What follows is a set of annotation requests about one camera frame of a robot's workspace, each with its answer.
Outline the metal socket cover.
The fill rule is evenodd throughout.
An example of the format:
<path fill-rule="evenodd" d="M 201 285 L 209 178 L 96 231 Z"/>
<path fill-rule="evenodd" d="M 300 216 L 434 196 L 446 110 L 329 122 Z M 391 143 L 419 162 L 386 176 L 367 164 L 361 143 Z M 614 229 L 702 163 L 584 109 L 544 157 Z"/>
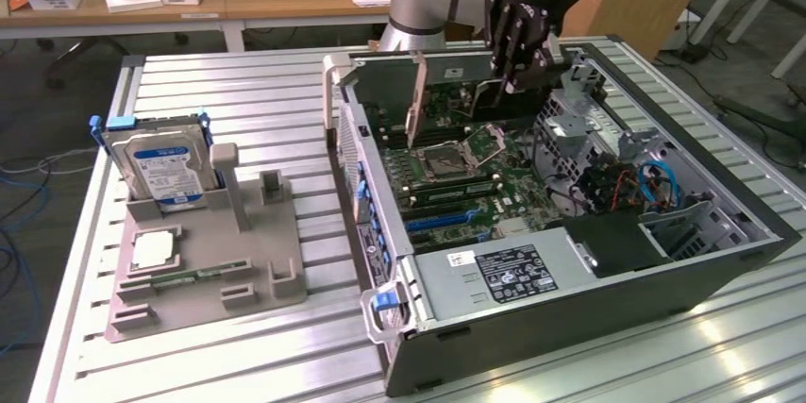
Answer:
<path fill-rule="evenodd" d="M 494 124 L 480 126 L 462 146 L 470 162 L 479 167 L 506 150 L 504 132 Z"/>

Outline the green motherboard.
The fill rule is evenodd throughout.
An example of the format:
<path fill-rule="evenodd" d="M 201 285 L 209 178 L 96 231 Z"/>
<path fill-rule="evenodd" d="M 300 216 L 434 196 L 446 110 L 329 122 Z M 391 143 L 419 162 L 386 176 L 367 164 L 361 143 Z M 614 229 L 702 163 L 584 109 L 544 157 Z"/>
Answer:
<path fill-rule="evenodd" d="M 369 115 L 369 126 L 375 139 L 380 163 L 391 190 L 392 204 L 387 211 L 396 215 L 403 225 L 414 252 L 427 253 L 450 247 L 499 240 L 495 225 L 507 218 L 523 217 L 531 232 L 546 228 L 548 222 L 566 216 L 566 211 L 551 200 L 547 184 L 538 176 L 530 149 L 534 139 L 534 117 L 504 122 L 480 123 L 468 126 L 467 136 L 410 148 L 404 126 L 380 109 Z M 504 134 L 506 150 L 482 166 L 480 173 L 447 181 L 430 182 L 424 179 L 415 152 L 418 149 L 456 142 L 462 145 L 471 133 L 487 124 L 496 125 Z M 448 186 L 470 181 L 498 180 L 503 183 L 499 193 L 483 198 L 448 202 L 411 208 L 411 190 L 430 186 Z M 474 211 L 475 217 L 467 224 L 408 232 L 406 224 L 412 220 L 430 219 L 442 215 Z"/>

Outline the black plastic shroud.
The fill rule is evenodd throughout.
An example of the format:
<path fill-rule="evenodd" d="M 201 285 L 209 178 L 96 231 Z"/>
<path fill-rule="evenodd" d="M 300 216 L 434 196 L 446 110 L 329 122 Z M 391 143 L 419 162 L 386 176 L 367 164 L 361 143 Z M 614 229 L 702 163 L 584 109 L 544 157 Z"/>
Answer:
<path fill-rule="evenodd" d="M 584 246 L 592 257 L 594 274 L 610 277 L 671 262 L 650 241 L 632 212 L 618 211 L 566 217 L 547 223 L 546 229 L 563 227 L 574 243 Z"/>

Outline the wooden desk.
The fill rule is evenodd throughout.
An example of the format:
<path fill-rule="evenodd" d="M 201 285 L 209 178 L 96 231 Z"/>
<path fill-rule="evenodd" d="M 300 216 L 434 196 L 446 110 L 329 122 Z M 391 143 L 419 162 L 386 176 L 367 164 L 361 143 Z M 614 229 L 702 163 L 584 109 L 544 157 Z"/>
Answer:
<path fill-rule="evenodd" d="M 4 13 L 7 6 L 0 0 L 0 40 L 217 31 L 231 52 L 244 50 L 247 29 L 383 24 L 390 15 L 388 7 L 359 7 L 351 0 L 203 0 L 120 13 L 108 11 L 104 0 L 81 0 L 76 10 Z"/>

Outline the black open PC case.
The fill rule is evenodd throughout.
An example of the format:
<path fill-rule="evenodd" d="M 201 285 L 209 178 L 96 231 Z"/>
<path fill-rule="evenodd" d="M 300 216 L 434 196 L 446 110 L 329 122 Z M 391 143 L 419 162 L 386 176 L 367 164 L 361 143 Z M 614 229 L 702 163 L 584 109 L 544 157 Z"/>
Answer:
<path fill-rule="evenodd" d="M 770 199 L 739 176 L 752 156 L 699 106 L 627 46 L 572 42 L 562 48 L 570 68 L 550 92 L 587 94 L 627 128 L 618 157 L 598 156 L 578 179 L 540 178 L 563 218 L 636 214 L 671 262 L 596 277 L 596 283 L 543 302 L 436 321 L 415 284 L 414 256 L 426 253 L 414 252 L 402 222 L 387 211 L 391 190 L 369 115 L 383 109 L 404 125 L 415 55 L 459 49 L 484 52 L 347 51 L 324 59 L 328 148 L 363 320 L 390 396 L 428 395 L 462 378 L 691 311 L 801 240 Z M 400 306 L 375 312 L 369 298 L 383 292 L 396 293 Z"/>

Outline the metal disk bay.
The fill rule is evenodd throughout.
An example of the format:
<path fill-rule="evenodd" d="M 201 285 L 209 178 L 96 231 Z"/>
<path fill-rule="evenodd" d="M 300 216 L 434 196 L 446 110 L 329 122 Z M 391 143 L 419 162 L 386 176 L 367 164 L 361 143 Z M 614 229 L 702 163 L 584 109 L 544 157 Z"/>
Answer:
<path fill-rule="evenodd" d="M 539 176 L 578 179 L 602 154 L 619 155 L 627 126 L 584 93 L 555 89 L 534 123 L 532 157 Z"/>

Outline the black power adapter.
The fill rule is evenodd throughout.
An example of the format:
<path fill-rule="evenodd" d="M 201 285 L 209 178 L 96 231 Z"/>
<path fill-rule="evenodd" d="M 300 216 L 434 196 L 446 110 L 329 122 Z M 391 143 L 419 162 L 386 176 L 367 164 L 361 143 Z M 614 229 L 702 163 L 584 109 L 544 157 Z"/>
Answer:
<path fill-rule="evenodd" d="M 679 60 L 688 64 L 696 64 L 712 56 L 712 47 L 699 43 L 686 44 L 676 52 Z"/>

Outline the silver CPU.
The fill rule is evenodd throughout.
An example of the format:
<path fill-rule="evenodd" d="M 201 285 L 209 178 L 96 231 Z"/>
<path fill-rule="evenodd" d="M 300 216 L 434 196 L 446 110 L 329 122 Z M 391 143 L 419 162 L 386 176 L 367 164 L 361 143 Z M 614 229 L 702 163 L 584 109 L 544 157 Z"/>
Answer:
<path fill-rule="evenodd" d="M 137 268 L 164 265 L 172 257 L 173 234 L 155 231 L 141 234 L 133 244 L 131 262 Z"/>

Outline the CPU socket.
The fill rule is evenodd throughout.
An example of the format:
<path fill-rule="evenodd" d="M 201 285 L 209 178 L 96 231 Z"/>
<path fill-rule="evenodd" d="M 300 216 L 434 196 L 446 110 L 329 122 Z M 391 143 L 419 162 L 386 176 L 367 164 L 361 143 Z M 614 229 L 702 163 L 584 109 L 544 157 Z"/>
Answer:
<path fill-rule="evenodd" d="M 463 146 L 456 142 L 420 148 L 415 155 L 424 179 L 430 182 L 476 176 L 480 173 L 470 163 Z"/>

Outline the hard disk with blue carrier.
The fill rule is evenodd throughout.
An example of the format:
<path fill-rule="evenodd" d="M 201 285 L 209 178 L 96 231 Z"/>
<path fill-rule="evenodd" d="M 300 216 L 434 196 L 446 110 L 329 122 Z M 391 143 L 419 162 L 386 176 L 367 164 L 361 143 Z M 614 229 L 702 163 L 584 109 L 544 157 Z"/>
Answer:
<path fill-rule="evenodd" d="M 89 134 L 119 168 L 132 200 L 153 200 L 163 212 L 189 210 L 220 188 L 209 123 L 203 111 L 161 118 L 89 118 Z"/>

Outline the blue expansion slot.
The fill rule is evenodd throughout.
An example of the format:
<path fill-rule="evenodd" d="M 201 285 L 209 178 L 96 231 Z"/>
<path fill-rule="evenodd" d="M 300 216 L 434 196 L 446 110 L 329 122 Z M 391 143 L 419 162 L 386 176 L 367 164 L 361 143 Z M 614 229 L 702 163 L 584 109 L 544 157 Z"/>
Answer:
<path fill-rule="evenodd" d="M 430 219 L 412 220 L 406 224 L 408 232 L 418 232 L 440 227 L 451 227 L 455 225 L 467 224 L 475 217 L 474 211 L 466 211 L 456 214 L 442 215 Z"/>

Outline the green graphics card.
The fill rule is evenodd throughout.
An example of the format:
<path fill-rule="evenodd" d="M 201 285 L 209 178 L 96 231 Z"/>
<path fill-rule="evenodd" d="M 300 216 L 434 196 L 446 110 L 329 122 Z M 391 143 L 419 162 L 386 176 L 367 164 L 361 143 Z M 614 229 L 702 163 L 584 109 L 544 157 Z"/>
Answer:
<path fill-rule="evenodd" d="M 468 126 L 534 117 L 548 100 L 559 74 L 528 69 L 508 80 L 482 51 L 415 55 L 414 99 L 404 134 L 410 148 L 458 140 Z"/>

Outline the grey power supply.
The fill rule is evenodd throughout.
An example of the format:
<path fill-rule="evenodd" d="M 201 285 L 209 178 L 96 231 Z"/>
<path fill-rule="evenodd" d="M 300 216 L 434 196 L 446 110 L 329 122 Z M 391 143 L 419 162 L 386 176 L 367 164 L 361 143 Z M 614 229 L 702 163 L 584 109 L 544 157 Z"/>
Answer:
<path fill-rule="evenodd" d="M 415 284 L 439 322 L 535 304 L 596 283 L 599 260 L 563 227 L 414 256 Z"/>

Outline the grey parts rack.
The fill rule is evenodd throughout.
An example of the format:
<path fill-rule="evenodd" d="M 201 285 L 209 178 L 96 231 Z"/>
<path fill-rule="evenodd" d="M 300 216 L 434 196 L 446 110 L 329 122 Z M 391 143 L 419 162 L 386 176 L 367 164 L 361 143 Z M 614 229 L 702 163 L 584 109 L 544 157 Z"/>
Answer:
<path fill-rule="evenodd" d="M 224 186 L 204 194 L 204 207 L 161 213 L 152 202 L 131 201 L 123 223 L 104 338 L 116 343 L 184 327 L 300 304 L 307 298 L 301 243 L 291 182 L 280 171 L 239 181 L 237 147 L 212 146 L 211 165 Z M 136 238 L 148 232 L 173 234 L 171 260 L 137 268 Z M 208 267 L 243 271 L 199 283 L 121 289 L 127 280 Z"/>

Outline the dark green RAM stick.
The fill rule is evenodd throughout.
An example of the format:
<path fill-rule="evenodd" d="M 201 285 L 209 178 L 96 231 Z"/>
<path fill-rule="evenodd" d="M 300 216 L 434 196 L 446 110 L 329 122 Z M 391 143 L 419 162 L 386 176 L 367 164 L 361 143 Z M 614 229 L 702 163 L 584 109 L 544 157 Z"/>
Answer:
<path fill-rule="evenodd" d="M 411 190 L 408 202 L 411 208 L 420 208 L 448 202 L 472 200 L 499 193 L 503 183 L 498 180 L 470 181 L 448 186 L 430 186 Z"/>

